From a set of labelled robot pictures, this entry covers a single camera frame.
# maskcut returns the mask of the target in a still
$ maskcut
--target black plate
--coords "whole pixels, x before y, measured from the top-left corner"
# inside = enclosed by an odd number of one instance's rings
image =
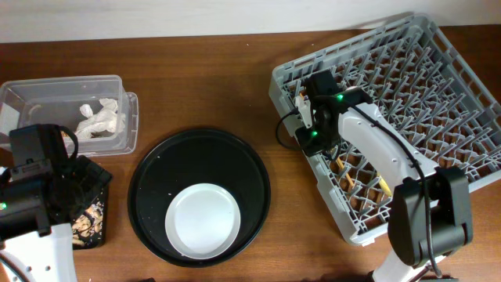
[[[204,260],[182,256],[165,232],[169,204],[183,189],[212,183],[228,190],[240,209],[240,230],[222,254]],[[142,243],[177,266],[205,267],[241,252],[258,235],[270,203],[268,173],[244,141],[215,129],[194,129],[172,136],[139,163],[128,193],[128,215]]]

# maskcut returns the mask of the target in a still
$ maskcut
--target wooden surface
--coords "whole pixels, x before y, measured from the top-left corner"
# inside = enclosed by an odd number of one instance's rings
[[[443,31],[492,94],[501,93],[501,26]],[[343,241],[303,155],[276,143],[273,130],[279,116],[268,96],[273,67],[361,32],[0,45],[0,83],[118,74],[124,88],[139,97],[135,152],[94,158],[114,180],[106,244],[74,253],[79,281],[318,280],[378,267],[390,251],[387,237],[364,248]],[[129,223],[127,192],[146,152],[167,136],[200,126],[232,132],[259,153],[269,172],[272,204],[261,233],[244,252],[218,266],[187,269],[163,262],[141,244]],[[501,182],[471,195],[474,241],[440,263],[444,273],[463,281],[501,277],[499,186]]]

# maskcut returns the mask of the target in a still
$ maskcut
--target dish rack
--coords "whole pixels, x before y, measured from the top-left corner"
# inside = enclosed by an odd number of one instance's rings
[[[269,95],[280,116],[305,93],[305,79],[324,70],[343,89],[369,93],[422,154],[441,167],[461,168],[470,192],[501,178],[501,106],[426,16],[408,16],[276,67]],[[291,136],[303,126],[300,115],[284,124]],[[341,168],[322,154],[307,157],[344,239],[365,246],[387,232],[391,198],[350,143],[342,143],[340,158]]]

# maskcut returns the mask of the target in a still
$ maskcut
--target crumpled paper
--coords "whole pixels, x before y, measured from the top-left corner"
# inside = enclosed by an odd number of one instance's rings
[[[103,108],[97,113],[92,112],[92,108],[88,104],[80,107],[81,114],[87,118],[86,121],[81,121],[78,124],[75,135],[79,140],[91,139],[92,133],[96,132],[116,132],[117,131],[117,110],[118,102],[115,99],[99,99],[99,103]],[[124,128],[125,115],[122,114],[120,130]]]

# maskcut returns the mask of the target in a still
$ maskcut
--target white small plate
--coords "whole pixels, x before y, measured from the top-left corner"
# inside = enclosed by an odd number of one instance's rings
[[[192,259],[210,259],[231,246],[240,229],[240,210],[220,186],[200,183],[185,188],[169,205],[167,237],[178,252]]]

